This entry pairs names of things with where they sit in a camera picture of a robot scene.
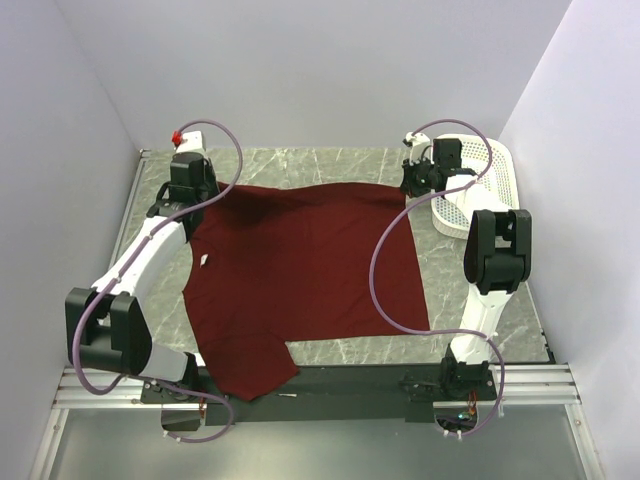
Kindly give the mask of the dark red t shirt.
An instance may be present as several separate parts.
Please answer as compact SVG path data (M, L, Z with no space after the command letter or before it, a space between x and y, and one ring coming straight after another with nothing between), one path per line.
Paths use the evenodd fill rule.
M298 371L288 344L429 326L405 198L396 187L237 186L206 208L183 291L216 386L244 401Z

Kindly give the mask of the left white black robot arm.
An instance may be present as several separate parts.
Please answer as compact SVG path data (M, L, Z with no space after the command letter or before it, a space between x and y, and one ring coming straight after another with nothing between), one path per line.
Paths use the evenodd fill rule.
M164 382L176 401L193 399L200 388L195 356L153 341L144 300L158 275L188 243L204 218L204 203L220 192L203 149L177 152L170 178L156 195L125 253L89 288L65 299L68 357L81 385L94 395L111 386L90 383L87 368Z

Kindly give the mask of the white plastic perforated basket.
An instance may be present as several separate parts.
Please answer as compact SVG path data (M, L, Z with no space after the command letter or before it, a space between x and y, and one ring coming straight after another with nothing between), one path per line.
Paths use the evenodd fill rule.
M480 174L489 162L485 142L476 135L443 134L438 139L458 139L462 144L462 167ZM431 200L432 221L442 234L467 239L474 209L496 212L518 210L519 194L513 160L508 148L488 139L492 162L488 171L466 193L456 192Z

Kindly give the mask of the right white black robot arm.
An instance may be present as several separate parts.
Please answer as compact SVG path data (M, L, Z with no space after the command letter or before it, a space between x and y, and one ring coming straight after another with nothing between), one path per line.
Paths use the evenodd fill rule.
M410 149L402 163L401 190L410 198L432 195L439 229L468 231L463 270L469 284L460 331L441 362L439 387L451 399L464 399L493 384L492 348L505 306L531 271L532 218L520 209L506 148L479 136L445 134L430 139L408 133Z

